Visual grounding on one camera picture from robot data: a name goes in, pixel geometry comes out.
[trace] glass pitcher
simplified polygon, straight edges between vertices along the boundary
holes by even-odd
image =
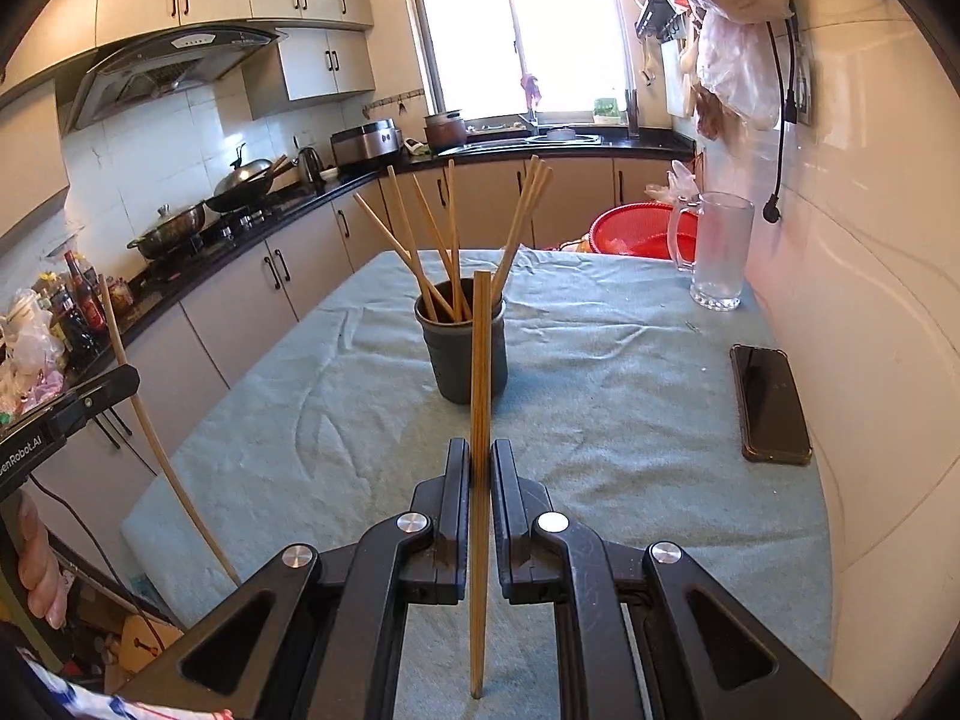
[[[677,242],[680,214],[696,214],[697,253],[683,259]],[[693,199],[678,199],[670,214],[666,244],[674,264],[692,274],[690,296],[714,311],[732,311],[740,305],[743,271],[754,229],[754,204],[736,194],[707,191]]]

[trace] blue tablecloth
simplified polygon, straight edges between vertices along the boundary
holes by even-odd
[[[498,262],[466,252],[464,272]],[[428,274],[443,279],[434,256]],[[374,259],[309,314],[200,423],[174,465],[243,576],[286,544],[356,541],[443,473],[469,409],[443,400],[413,277]],[[816,461],[740,454],[728,351],[774,346],[752,295],[720,314],[671,264],[522,250],[505,295],[510,381],[493,437],[559,511],[611,541],[670,538],[821,674],[830,646],[827,512]],[[231,332],[242,332],[232,328]],[[151,580],[192,623],[232,584],[164,479],[123,526]],[[558,716],[549,607],[510,607],[491,571],[487,694],[469,698],[467,607],[411,607],[397,718]]]

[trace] range hood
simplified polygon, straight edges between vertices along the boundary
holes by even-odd
[[[136,40],[83,77],[67,131],[89,127],[133,105],[219,79],[277,33],[240,25],[204,25]]]

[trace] silver rivet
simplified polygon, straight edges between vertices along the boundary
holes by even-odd
[[[672,541],[658,541],[650,548],[650,554],[654,556],[656,562],[679,562],[683,557],[683,551]]]
[[[403,533],[419,533],[427,525],[427,518],[420,512],[406,512],[397,517],[397,528]]]
[[[568,528],[570,520],[560,512],[544,512],[536,518],[536,523],[541,527],[541,531],[563,533]]]
[[[283,551],[283,563],[289,568],[302,568],[313,560],[313,550],[306,544],[294,544]]]

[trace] wooden stick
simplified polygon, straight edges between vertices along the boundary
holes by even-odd
[[[384,234],[384,236],[386,236],[387,241],[390,242],[390,246],[394,249],[395,252],[397,252],[397,256],[400,257],[400,260],[403,262],[403,264],[405,264],[405,266],[407,266],[407,268],[410,269],[411,274],[414,274],[414,276],[416,276],[416,271],[414,271],[413,262],[410,259],[410,253],[407,250],[405,250],[405,248],[403,248],[403,245],[400,243],[400,241],[394,238],[394,234],[392,234],[392,232],[389,229],[387,229],[387,225],[385,225],[383,221],[378,217],[378,215],[376,215],[376,211],[373,210],[373,208],[371,208],[370,206],[368,206],[367,201],[363,199],[362,196],[360,196],[360,193],[358,191],[356,191],[353,194],[353,199],[357,201],[357,205],[359,205],[361,208],[363,208],[364,211],[367,212],[367,215],[370,217],[373,224],[376,225],[376,227],[380,230],[380,232]],[[440,308],[442,308],[448,314],[448,317],[453,318],[453,308],[450,306],[449,303],[446,302],[446,298],[444,298],[443,295],[440,294],[440,290],[438,290],[434,286],[433,282],[429,280],[427,281],[427,285],[430,288],[430,294],[433,295],[433,299],[437,301],[437,303],[440,305]]]
[[[539,206],[541,196],[544,195],[546,188],[550,186],[553,180],[553,170],[548,165],[539,162],[536,165],[536,175],[528,191],[527,199],[523,207],[523,218],[520,220],[520,230],[522,230],[534,217],[536,206]],[[497,303],[503,295],[503,288],[507,284],[507,276],[510,275],[510,268],[514,264],[514,258],[517,256],[517,250],[520,249],[520,234],[517,234],[512,240],[510,247],[503,252],[503,259],[496,269],[496,277],[493,279],[493,303]]]
[[[440,255],[440,260],[443,260],[443,267],[446,269],[446,276],[450,279],[450,289],[454,290],[453,300],[454,312],[457,311],[457,301],[459,300],[460,306],[463,308],[461,314],[450,314],[453,317],[454,322],[460,322],[462,319],[467,319],[467,321],[473,319],[473,314],[470,312],[469,306],[467,306],[467,295],[464,294],[464,287],[460,283],[460,279],[455,277],[453,272],[453,262],[450,261],[450,255],[446,251],[446,244],[443,242],[443,236],[440,234],[440,228],[437,226],[437,220],[433,217],[433,212],[430,210],[430,206],[427,204],[426,196],[424,195],[424,190],[421,189],[419,181],[416,180],[416,174],[413,175],[414,179],[414,189],[416,190],[416,200],[419,201],[421,206],[421,211],[424,212],[424,216],[427,220],[427,226],[430,228],[430,234],[433,236],[433,242],[437,245],[437,251]]]
[[[397,174],[394,172],[393,165],[387,165],[387,173],[390,175],[390,183],[392,189],[394,189],[394,199],[395,205],[397,206],[398,217],[400,218],[400,234],[405,238],[403,243],[409,245],[410,252],[410,263],[413,266],[414,276],[416,276],[416,282],[419,283],[419,288],[421,288],[421,297],[424,299],[424,307],[426,308],[426,316],[430,319],[431,322],[438,322],[437,319],[437,309],[434,308],[433,298],[430,295],[430,281],[424,275],[424,266],[419,261],[419,252],[416,250],[416,240],[414,239],[414,232],[410,229],[410,220],[407,218],[407,209],[403,206],[403,194],[400,192],[400,182],[397,182]]]
[[[457,230],[457,188],[453,180],[453,160],[446,163],[446,189],[450,195],[448,199],[448,212],[450,214],[450,262],[453,264],[453,283],[460,283],[460,233]],[[453,290],[453,310],[459,312],[457,317],[462,317],[467,309],[467,298],[460,303],[463,295],[462,290]]]
[[[110,330],[110,343],[113,345],[113,354],[117,358],[117,365],[126,365],[127,351],[123,348],[123,341],[121,341],[120,338],[120,330],[117,327],[117,320],[113,315],[113,305],[110,303],[110,293],[107,289],[107,279],[104,279],[102,274],[100,276],[100,300],[104,304],[104,313],[107,315],[107,326]],[[181,480],[179,480],[179,476],[176,475],[174,466],[170,464],[170,458],[167,457],[166,450],[160,443],[160,438],[157,437],[157,431],[154,430],[154,425],[152,422],[150,422],[150,415],[147,414],[147,410],[143,406],[143,401],[140,399],[140,393],[135,392],[131,396],[130,402],[131,405],[133,405],[133,411],[136,413],[136,418],[140,422],[140,427],[143,428],[143,433],[147,437],[147,443],[150,445],[150,449],[154,452],[154,456],[157,458],[157,462],[160,464],[163,474],[167,477],[170,487],[173,488],[176,498],[178,498],[181,506],[186,510],[186,514],[190,517],[194,527],[200,531],[200,535],[203,536],[203,540],[206,541],[206,544],[213,552],[216,559],[219,560],[220,565],[224,567],[224,571],[227,572],[227,576],[229,576],[229,578],[233,580],[233,583],[239,587],[241,584],[240,575],[237,574],[233,564],[229,561],[227,553],[225,553],[219,543],[217,543],[217,539],[213,538],[213,533],[210,533],[208,527],[203,523],[203,519],[200,519],[200,513],[193,505],[193,501],[190,500],[190,496],[186,494],[184,485],[181,483]]]
[[[473,340],[470,366],[469,630],[470,694],[483,695],[487,643],[487,576],[490,560],[491,274],[473,274]]]

